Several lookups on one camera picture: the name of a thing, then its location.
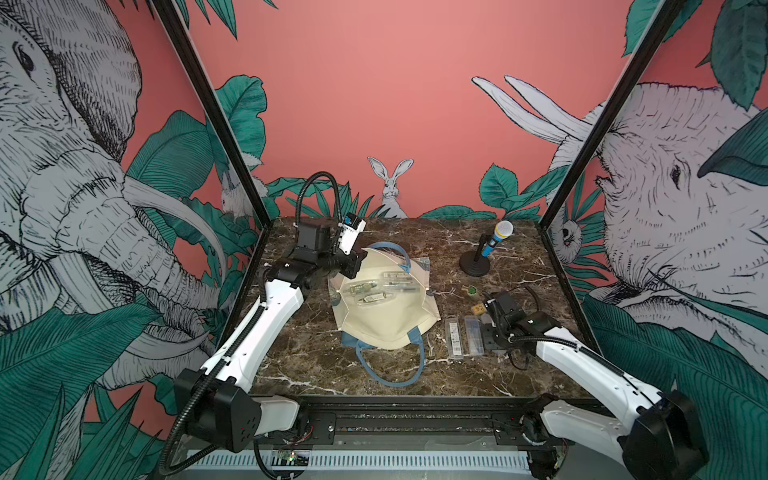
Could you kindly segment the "clear compass set case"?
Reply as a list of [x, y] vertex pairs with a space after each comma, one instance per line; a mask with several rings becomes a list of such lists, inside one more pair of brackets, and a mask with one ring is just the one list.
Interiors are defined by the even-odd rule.
[[453, 316], [445, 321], [446, 342], [450, 359], [461, 361], [464, 358], [461, 331], [458, 318]]

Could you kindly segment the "cream canvas tote bag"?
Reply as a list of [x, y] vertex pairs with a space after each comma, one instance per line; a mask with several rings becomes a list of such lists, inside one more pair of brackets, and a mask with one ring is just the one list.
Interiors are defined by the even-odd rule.
[[[362, 249], [366, 255], [353, 279], [338, 273], [328, 280], [330, 305], [342, 344], [355, 350], [358, 361], [368, 375], [390, 388], [405, 388], [416, 383], [426, 364], [423, 336], [440, 320], [436, 300], [431, 294], [430, 270], [411, 258], [406, 250], [392, 242], [376, 242]], [[385, 271], [410, 273], [422, 285], [418, 292], [390, 292], [387, 300], [377, 304], [358, 305], [348, 294], [351, 284], [376, 280]], [[399, 350], [415, 345], [419, 365], [414, 375], [401, 382], [381, 378], [364, 358], [371, 349]]]

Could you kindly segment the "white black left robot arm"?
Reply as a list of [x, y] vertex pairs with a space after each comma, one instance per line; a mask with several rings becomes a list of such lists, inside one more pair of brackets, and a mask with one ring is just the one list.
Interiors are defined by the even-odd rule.
[[254, 398], [256, 375], [288, 320], [311, 291], [337, 273], [352, 279], [366, 256], [356, 245], [366, 222], [347, 214], [333, 221], [310, 219], [295, 225], [288, 255], [264, 267], [260, 295], [232, 335], [203, 366], [184, 370], [174, 382], [180, 412], [168, 441], [190, 435], [239, 452], [257, 435], [290, 430], [299, 415], [296, 401]]

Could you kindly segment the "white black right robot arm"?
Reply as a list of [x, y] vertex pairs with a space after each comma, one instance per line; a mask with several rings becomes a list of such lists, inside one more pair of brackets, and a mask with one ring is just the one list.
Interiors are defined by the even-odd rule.
[[518, 420], [528, 444], [575, 442], [623, 465], [635, 479], [691, 479], [708, 464], [697, 408], [686, 395], [664, 393], [633, 377], [551, 315], [526, 313], [506, 290], [487, 295], [483, 305], [499, 346], [556, 367], [609, 412], [601, 415], [543, 394]]

